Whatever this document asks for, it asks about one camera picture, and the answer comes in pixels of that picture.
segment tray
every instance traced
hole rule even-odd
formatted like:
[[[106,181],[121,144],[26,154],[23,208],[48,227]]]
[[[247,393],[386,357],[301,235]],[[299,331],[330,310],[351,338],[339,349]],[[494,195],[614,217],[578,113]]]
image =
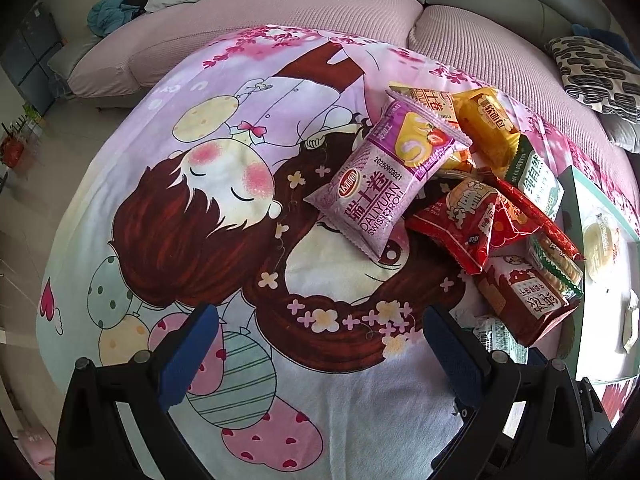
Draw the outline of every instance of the tray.
[[[558,355],[576,379],[606,384],[638,375],[640,344],[626,354],[622,348],[623,306],[628,292],[640,292],[640,237],[603,192],[574,166],[558,177],[564,187],[561,211],[564,230],[584,254],[582,233],[598,212],[608,214],[620,229],[620,254],[606,280],[582,281],[584,297],[562,323]]]

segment purple snack package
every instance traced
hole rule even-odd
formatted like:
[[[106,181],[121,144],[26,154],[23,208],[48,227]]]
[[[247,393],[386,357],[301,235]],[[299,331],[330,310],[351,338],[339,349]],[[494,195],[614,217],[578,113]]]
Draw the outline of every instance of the purple snack package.
[[[399,93],[331,179],[305,198],[353,244],[379,260],[391,231],[424,183],[471,145],[436,112]]]

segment cartoon girl's hair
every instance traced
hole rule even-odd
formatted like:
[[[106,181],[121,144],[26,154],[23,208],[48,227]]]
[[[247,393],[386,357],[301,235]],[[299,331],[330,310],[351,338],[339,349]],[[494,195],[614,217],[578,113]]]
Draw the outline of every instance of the cartoon girl's hair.
[[[186,179],[173,186],[185,153],[146,168],[136,190],[113,219],[110,245],[127,286],[151,306],[174,301],[189,306],[220,304],[261,264],[274,239],[276,221],[266,217],[247,228],[217,228],[214,199]]]
[[[301,297],[290,294],[284,280],[287,257],[292,249],[309,232],[318,220],[319,212],[304,202],[305,196],[326,184],[341,167],[351,153],[353,136],[341,133],[327,137],[326,149],[304,150],[288,160],[276,173],[276,199],[283,205],[283,215],[279,222],[289,226],[281,240],[273,240],[269,253],[260,258],[260,266],[242,288],[242,295],[255,307],[256,322],[264,338],[281,354],[298,364],[322,372],[345,373],[364,370],[383,360],[383,335],[378,332],[380,325],[370,326],[361,321],[348,330],[342,320],[351,315],[352,319],[376,314],[380,301],[408,303],[413,317],[408,327],[419,331],[422,328],[422,314],[425,307],[439,303],[449,308],[456,306],[465,292],[465,283],[458,276],[460,266],[443,249],[429,238],[408,232],[410,254],[407,263],[393,277],[382,283],[364,303],[351,306],[334,301],[325,296]],[[330,168],[324,178],[315,170],[320,165]],[[291,189],[287,175],[301,171],[306,183]],[[425,207],[427,203],[414,203],[412,210]],[[263,273],[277,272],[276,288],[260,286]],[[452,281],[448,292],[440,285],[445,279]],[[287,307],[294,300],[304,305],[306,312],[335,310],[338,314],[339,329],[336,332],[315,333],[297,318]]]

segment black and white patterned pillow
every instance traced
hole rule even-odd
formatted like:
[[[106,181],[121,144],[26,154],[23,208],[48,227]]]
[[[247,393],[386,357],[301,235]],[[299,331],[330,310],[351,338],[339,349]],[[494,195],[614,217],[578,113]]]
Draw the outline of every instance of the black and white patterned pillow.
[[[567,36],[549,41],[564,90],[597,112],[640,121],[640,68],[610,46]]]

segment pink balloon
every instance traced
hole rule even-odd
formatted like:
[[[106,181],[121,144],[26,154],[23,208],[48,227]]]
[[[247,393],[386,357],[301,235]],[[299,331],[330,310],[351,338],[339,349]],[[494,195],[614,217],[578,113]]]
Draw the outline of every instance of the pink balloon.
[[[178,330],[188,317],[187,314],[175,312],[158,321],[149,336],[149,350],[155,350],[162,339],[169,332]],[[196,372],[191,386],[189,386],[189,393],[193,395],[208,395],[215,392],[222,382],[225,359],[224,336],[222,335],[222,325],[220,325],[213,344]]]
[[[240,460],[277,471],[300,471],[322,454],[322,436],[308,416],[279,397],[253,426],[222,430],[226,448]]]

